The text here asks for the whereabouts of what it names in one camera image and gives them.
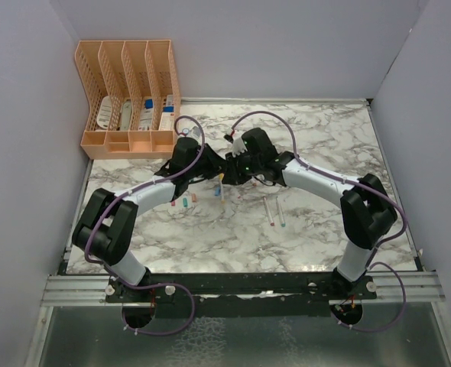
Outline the yellow cap marker pen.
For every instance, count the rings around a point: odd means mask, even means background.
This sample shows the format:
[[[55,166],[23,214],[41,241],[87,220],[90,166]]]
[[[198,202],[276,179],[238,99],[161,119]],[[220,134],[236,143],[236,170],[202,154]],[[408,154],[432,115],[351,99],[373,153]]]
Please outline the yellow cap marker pen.
[[[219,174],[220,200],[221,200],[222,204],[224,204],[226,202],[224,185],[223,185],[223,177],[224,177],[224,174]]]

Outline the pink cap marker pen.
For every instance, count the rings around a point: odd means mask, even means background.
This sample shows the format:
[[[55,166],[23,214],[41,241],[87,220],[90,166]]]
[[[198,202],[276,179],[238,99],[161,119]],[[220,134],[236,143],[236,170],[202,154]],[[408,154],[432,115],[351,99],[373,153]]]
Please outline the pink cap marker pen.
[[[269,223],[270,226],[275,226],[274,218],[272,216],[271,208],[270,208],[270,205],[268,203],[267,197],[263,196],[262,200],[263,200],[264,209],[265,209],[265,212],[266,212],[266,215],[267,215],[267,218],[268,218],[268,223]]]

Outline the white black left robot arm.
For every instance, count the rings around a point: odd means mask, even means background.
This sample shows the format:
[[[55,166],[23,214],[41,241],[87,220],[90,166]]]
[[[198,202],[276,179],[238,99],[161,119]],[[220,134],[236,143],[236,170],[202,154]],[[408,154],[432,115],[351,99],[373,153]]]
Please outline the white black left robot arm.
[[[71,242],[84,252],[88,262],[105,266],[119,278],[130,300],[142,301],[149,295],[150,271],[130,249],[136,219],[179,198],[195,180],[225,173],[226,167],[226,159],[208,144],[179,138],[171,158],[151,179],[119,192],[95,190],[73,230]]]

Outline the teal cap marker pen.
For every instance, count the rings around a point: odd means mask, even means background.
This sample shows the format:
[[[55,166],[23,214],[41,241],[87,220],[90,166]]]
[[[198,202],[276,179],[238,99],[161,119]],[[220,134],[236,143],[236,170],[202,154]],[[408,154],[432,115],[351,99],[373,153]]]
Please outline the teal cap marker pen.
[[[283,209],[281,206],[281,202],[280,202],[280,199],[278,196],[275,198],[275,202],[276,202],[276,206],[277,206],[277,212],[278,212],[278,217],[280,220],[281,227],[284,228],[286,226],[286,222],[285,222],[284,212],[283,212]]]

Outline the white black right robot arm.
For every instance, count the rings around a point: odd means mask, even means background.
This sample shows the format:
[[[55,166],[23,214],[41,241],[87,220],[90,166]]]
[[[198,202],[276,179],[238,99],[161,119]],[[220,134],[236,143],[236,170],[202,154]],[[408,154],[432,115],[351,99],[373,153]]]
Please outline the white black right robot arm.
[[[262,176],[273,184],[304,190],[341,209],[348,242],[335,268],[332,289],[342,299],[356,294],[375,246],[397,220],[381,181],[373,174],[343,178],[307,163],[291,151],[279,152],[261,128],[230,141],[232,150],[225,155],[225,184],[240,185]]]

